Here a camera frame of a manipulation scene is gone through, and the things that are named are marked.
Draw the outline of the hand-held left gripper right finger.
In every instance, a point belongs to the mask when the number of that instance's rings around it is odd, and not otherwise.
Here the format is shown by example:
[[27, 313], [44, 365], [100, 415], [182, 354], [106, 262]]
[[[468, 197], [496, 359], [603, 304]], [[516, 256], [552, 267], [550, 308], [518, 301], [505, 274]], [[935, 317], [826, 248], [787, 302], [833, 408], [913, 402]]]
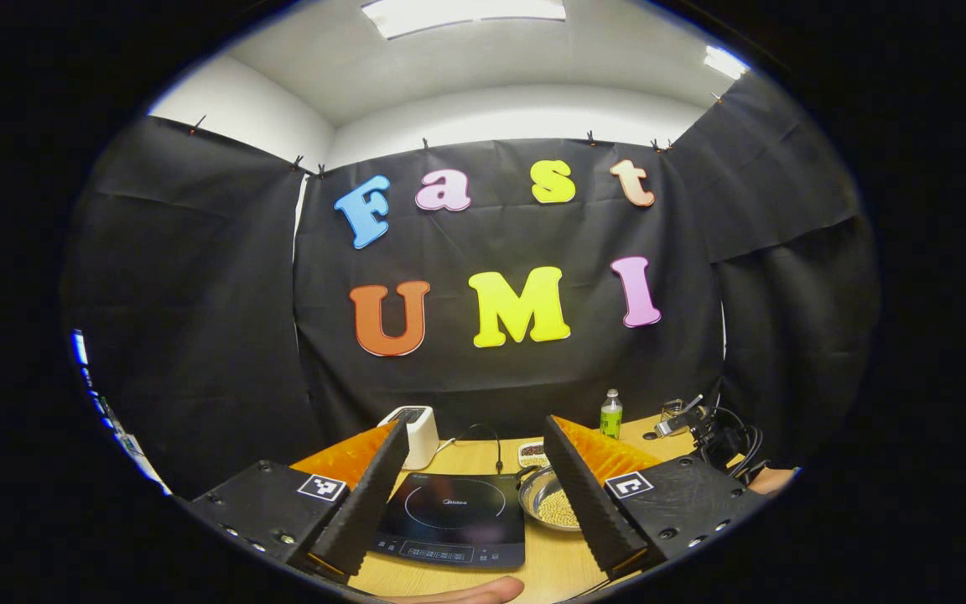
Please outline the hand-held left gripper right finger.
[[557, 416], [547, 417], [543, 444], [610, 580], [688, 557], [771, 501], [698, 456], [660, 461]]

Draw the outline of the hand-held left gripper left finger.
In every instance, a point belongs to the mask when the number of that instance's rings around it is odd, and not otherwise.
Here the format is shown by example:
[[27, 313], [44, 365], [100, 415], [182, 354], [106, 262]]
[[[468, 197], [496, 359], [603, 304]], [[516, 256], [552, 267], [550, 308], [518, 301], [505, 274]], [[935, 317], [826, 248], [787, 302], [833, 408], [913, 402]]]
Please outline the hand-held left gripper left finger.
[[295, 466], [254, 462], [187, 508], [265, 557], [349, 580], [371, 547], [408, 451], [406, 422], [392, 420]]

